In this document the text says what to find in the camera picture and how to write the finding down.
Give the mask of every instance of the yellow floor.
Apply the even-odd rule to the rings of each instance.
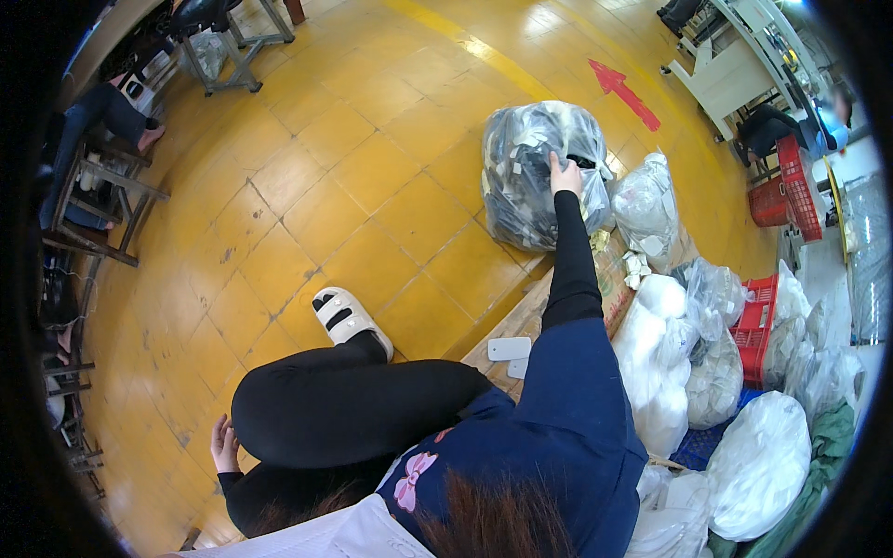
[[[255,60],[257,95],[204,98],[175,78],[144,176],[171,200],[138,233],[138,269],[103,263],[85,344],[104,507],[142,555],[191,526],[202,545],[238,535],[209,430],[246,371],[329,344],[310,310],[318,289],[352,290],[398,358],[460,358],[547,269],[483,227],[480,138],[499,107],[589,109],[621,174],[660,147],[701,254],[742,279],[772,273],[774,231],[751,222],[744,171],[657,71],[677,55],[659,5],[312,0],[296,41]],[[628,76],[657,132],[602,92],[588,59]]]

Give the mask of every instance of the worker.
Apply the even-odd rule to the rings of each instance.
[[[682,38],[682,28],[686,26],[689,20],[695,17],[701,0],[670,0],[666,5],[657,11],[663,25],[672,31],[677,38]]]
[[[85,131],[102,122],[115,136],[122,137],[139,152],[144,152],[164,134],[164,126],[153,118],[143,116],[130,105],[124,94],[116,87],[123,74],[108,83],[92,87],[78,101],[65,111],[64,116],[56,115],[61,128],[58,142],[48,141],[45,154],[53,161],[53,178],[49,192],[40,206],[40,228],[49,229],[53,225],[56,203],[62,193],[69,169],[75,159],[81,136]],[[93,213],[73,204],[65,208],[65,218],[82,227],[91,229],[111,229],[113,224]]]
[[[744,166],[763,159],[775,142],[794,134],[797,144],[814,160],[844,148],[852,127],[853,97],[845,87],[831,88],[830,101],[816,103],[818,119],[796,121],[774,106],[763,103],[738,126],[734,147]]]
[[[359,302],[324,288],[313,309],[335,346],[248,372],[231,421],[213,426],[227,509],[249,537],[238,555],[391,556],[398,540],[412,549],[398,556],[623,556],[648,456],[605,332],[580,169],[549,158],[555,274],[521,401],[459,362],[388,364]],[[261,461],[247,474],[240,445]]]

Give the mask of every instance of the white sandal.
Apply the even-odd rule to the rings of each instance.
[[[335,314],[342,310],[350,310],[350,315],[344,320],[335,324],[335,327],[328,331],[329,339],[332,343],[346,343],[351,337],[361,331],[371,331],[384,347],[385,353],[388,354],[388,362],[394,358],[394,344],[390,342],[384,331],[372,320],[372,317],[360,304],[360,301],[348,291],[340,287],[326,287],[313,296],[313,300],[322,300],[326,295],[332,295],[332,298],[322,305],[316,311],[316,318],[325,328],[326,324],[335,317]]]

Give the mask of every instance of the red arrow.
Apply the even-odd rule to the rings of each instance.
[[[657,119],[655,114],[645,106],[642,99],[638,98],[638,96],[633,93],[625,83],[623,83],[626,76],[617,70],[612,70],[604,64],[594,60],[589,61],[589,66],[596,73],[598,85],[602,86],[602,91],[605,92],[605,95],[608,95],[612,91],[616,93],[617,96],[620,97],[634,113],[636,113],[636,116],[642,119],[642,122],[651,131],[657,131],[657,129],[661,127],[661,122]]]

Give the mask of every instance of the blue shirt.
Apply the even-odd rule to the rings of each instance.
[[[830,133],[837,142],[836,149],[829,149],[828,142],[825,141],[825,135],[821,130],[819,130],[819,133],[815,134],[815,136],[811,133],[804,134],[806,146],[809,148],[809,155],[813,159],[818,160],[824,155],[830,155],[843,149],[849,140],[849,132],[847,131],[847,125],[840,121],[834,111],[823,110],[821,106],[815,109],[815,111],[818,113],[819,118],[822,119],[822,123],[825,125],[828,133]]]
[[[421,510],[445,519],[449,468],[491,485],[506,474],[541,480],[581,557],[623,556],[648,457],[603,320],[543,332],[530,351],[518,405],[493,387],[468,414],[398,458],[377,491],[414,537],[424,541],[416,522]]]

